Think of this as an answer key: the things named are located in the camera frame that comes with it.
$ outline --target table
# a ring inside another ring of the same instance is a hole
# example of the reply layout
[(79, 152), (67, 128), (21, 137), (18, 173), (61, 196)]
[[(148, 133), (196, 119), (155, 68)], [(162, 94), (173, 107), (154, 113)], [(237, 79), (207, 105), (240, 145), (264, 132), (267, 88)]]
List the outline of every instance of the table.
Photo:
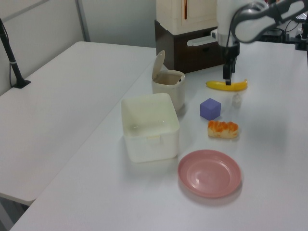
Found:
[[(123, 98), (151, 93), (149, 66)], [(136, 164), (129, 160), (120, 102), (110, 111), (12, 231), (211, 230), (289, 231), (308, 227), (308, 67), (294, 45), (241, 44), (234, 82), (239, 92), (208, 89), (222, 80), (217, 66), (186, 75), (185, 107), (178, 112), (177, 158)], [(220, 120), (240, 126), (236, 140), (211, 139), (200, 103), (222, 104)], [(214, 149), (240, 166), (242, 185), (219, 199), (196, 196), (178, 181), (178, 162), (189, 152)]]
[(0, 196), (30, 205), (145, 68), (153, 48), (78, 42), (0, 97)]

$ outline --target purple block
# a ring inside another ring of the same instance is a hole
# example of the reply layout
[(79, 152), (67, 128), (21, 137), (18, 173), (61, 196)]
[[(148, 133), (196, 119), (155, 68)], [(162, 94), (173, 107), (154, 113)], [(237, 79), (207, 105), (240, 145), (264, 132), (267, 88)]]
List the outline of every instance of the purple block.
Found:
[(211, 98), (200, 104), (200, 116), (207, 120), (216, 119), (220, 116), (221, 103)]

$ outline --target banana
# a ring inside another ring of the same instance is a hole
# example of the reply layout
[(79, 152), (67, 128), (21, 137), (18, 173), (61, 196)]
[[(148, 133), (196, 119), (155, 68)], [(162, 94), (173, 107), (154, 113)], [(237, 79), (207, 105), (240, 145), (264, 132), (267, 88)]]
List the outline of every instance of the banana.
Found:
[(207, 81), (206, 85), (209, 88), (217, 90), (239, 91), (247, 88), (247, 79), (243, 82), (231, 83), (231, 85), (226, 85), (225, 82), (220, 81)]

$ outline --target brown drawer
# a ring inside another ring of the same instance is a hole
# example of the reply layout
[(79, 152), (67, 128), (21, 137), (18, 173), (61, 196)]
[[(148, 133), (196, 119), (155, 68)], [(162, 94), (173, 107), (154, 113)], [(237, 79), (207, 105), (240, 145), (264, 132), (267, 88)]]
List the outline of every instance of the brown drawer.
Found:
[(209, 36), (216, 27), (198, 30), (180, 35), (172, 35), (155, 20), (156, 54), (165, 50), (164, 65), (169, 70), (189, 73), (223, 64), (217, 42), (201, 45), (187, 46), (191, 39)]

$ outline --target pastry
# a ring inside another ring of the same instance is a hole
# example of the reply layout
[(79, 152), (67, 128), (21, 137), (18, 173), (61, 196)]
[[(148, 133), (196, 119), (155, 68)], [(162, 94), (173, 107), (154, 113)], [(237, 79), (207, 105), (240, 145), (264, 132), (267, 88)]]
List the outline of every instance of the pastry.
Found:
[(233, 122), (220, 122), (210, 120), (207, 126), (207, 134), (210, 137), (235, 138), (239, 132), (239, 126)]

